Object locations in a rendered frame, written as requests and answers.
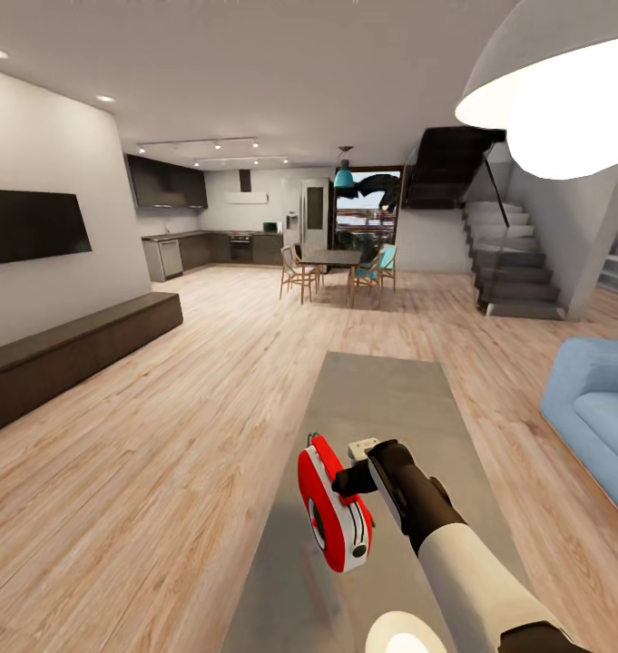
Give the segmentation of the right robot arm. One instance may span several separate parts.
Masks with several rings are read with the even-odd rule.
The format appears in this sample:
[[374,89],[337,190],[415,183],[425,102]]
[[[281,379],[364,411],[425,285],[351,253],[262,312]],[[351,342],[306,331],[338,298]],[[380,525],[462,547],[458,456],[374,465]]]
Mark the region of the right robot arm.
[[405,445],[350,443],[342,498],[379,490],[410,543],[458,653],[592,653],[504,567],[453,508],[445,487],[415,466]]

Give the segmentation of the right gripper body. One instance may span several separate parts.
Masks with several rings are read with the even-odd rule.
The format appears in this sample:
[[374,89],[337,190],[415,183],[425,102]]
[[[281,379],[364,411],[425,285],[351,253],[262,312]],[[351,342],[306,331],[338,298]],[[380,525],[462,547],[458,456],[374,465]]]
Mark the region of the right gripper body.
[[362,464],[363,462],[357,463],[351,468],[336,473],[336,481],[338,481],[339,493],[342,495],[342,498],[375,491],[375,489],[371,489],[362,478]]

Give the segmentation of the radio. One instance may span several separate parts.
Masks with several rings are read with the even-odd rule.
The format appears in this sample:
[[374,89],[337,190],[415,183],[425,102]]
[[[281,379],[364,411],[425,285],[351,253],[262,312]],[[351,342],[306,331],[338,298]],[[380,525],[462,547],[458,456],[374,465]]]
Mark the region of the radio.
[[343,470],[326,439],[312,434],[298,459],[299,489],[324,558],[341,573],[366,562],[375,527],[359,494],[342,498],[331,489]]

